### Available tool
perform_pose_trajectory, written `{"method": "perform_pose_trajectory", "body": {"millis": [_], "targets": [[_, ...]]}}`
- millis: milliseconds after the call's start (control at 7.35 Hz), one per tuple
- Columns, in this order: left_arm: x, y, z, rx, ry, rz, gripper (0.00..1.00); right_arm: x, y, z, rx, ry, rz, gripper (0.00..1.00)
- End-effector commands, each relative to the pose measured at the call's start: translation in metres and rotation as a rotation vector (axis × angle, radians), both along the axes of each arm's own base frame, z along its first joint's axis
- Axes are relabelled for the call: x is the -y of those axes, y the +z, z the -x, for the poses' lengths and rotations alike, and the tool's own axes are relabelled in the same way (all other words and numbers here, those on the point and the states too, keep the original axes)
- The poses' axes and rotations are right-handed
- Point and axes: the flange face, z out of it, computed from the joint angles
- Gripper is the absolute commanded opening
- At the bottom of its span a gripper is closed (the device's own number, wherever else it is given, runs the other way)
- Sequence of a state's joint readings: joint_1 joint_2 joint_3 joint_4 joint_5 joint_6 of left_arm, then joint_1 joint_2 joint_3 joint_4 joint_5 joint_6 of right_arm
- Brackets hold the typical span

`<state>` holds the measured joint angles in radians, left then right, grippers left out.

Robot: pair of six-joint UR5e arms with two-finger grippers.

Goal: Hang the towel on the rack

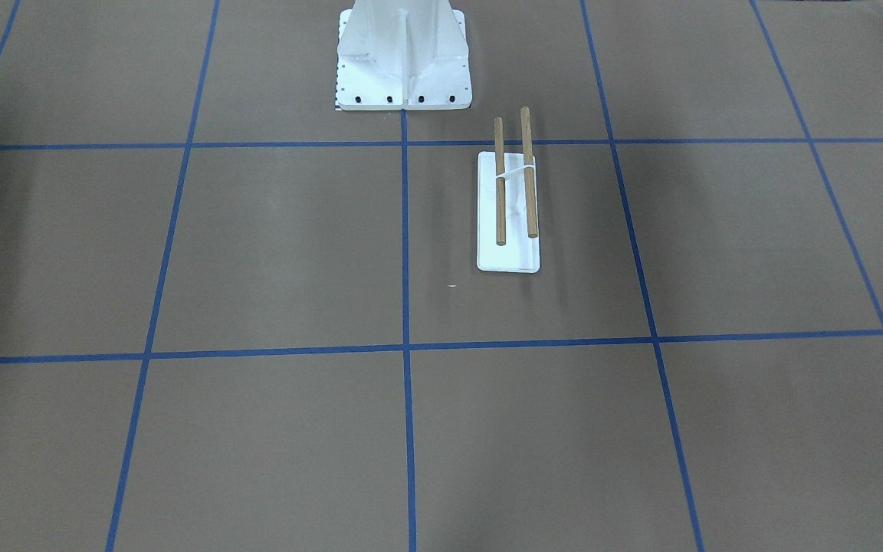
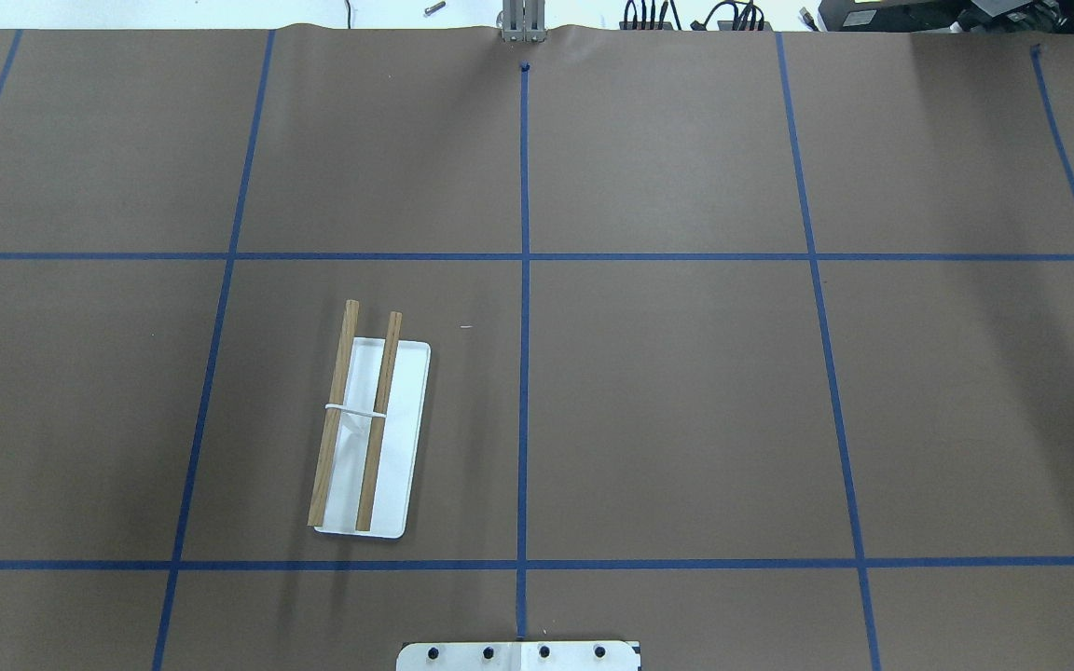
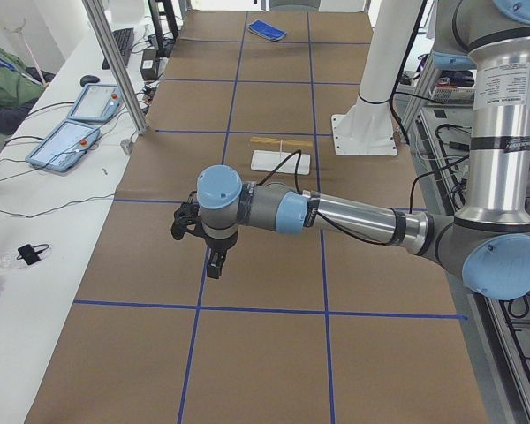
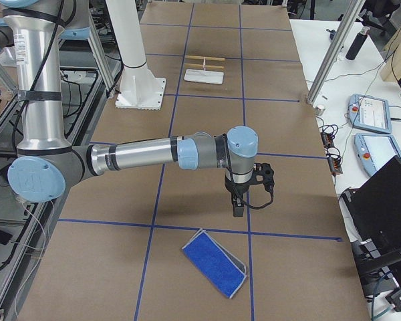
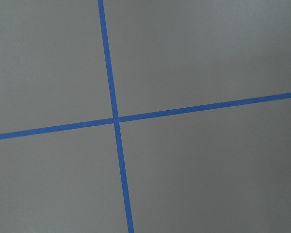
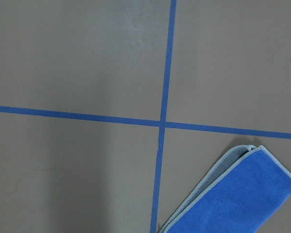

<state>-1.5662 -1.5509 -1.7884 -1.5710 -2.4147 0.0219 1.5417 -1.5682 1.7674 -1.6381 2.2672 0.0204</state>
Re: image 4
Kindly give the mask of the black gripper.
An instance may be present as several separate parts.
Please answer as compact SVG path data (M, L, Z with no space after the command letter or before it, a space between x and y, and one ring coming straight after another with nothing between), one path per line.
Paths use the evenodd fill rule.
M233 174L233 181L231 180L230 173L226 171L225 187L231 193L231 200L233 201L233 217L243 217L244 204L242 202L243 195L249 190L249 187L255 185L263 185L266 192L270 194L271 201L274 199L274 170L268 163L255 163L253 170L248 173L247 181L238 183L237 178L240 175Z

